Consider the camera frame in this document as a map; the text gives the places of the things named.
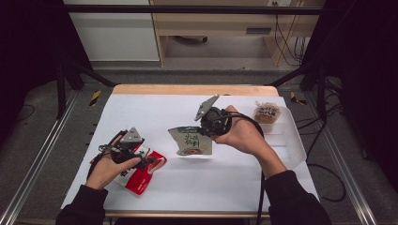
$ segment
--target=aluminum rail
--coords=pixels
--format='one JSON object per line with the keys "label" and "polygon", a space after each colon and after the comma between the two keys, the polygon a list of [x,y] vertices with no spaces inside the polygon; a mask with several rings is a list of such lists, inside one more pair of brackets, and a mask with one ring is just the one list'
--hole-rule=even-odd
{"label": "aluminum rail", "polygon": [[244,6],[148,6],[148,5],[39,5],[42,10],[84,13],[200,13],[200,14],[271,14],[335,15],[340,9],[322,7],[244,7]]}
{"label": "aluminum rail", "polygon": [[[313,113],[317,115],[314,94],[309,92],[304,92],[304,95],[307,99],[307,102],[309,102],[309,105]],[[328,126],[325,126],[324,128],[324,137],[325,137],[325,143],[328,146],[330,156],[342,180],[344,181],[347,193],[351,198],[351,202],[354,204],[354,208],[358,214],[358,217],[360,218],[360,222],[363,225],[376,225],[377,222],[375,220],[375,216],[373,215],[373,212],[369,207],[369,204],[366,202],[366,199],[363,196],[362,191],[360,190],[360,187],[358,186],[358,183],[354,178],[354,175],[352,174],[351,170],[348,168],[339,148],[337,147],[337,144],[334,141],[328,129]]]}
{"label": "aluminum rail", "polygon": [[35,158],[35,161],[32,163],[32,166],[30,167],[28,173],[23,179],[11,202],[8,204],[5,212],[0,217],[0,225],[10,225],[14,223],[15,219],[17,218],[23,207],[24,202],[26,201],[30,191],[32,190],[33,185],[35,185],[35,182],[38,179],[38,176],[44,166],[44,163],[46,162],[47,157],[53,150],[55,142],[58,139],[62,128],[66,124],[66,121],[69,118],[70,112],[72,111],[74,103],[78,96],[79,91],[72,91],[67,103],[67,109],[65,110],[63,116],[55,121],[53,128],[47,136],[44,144],[41,146],[40,151]]}

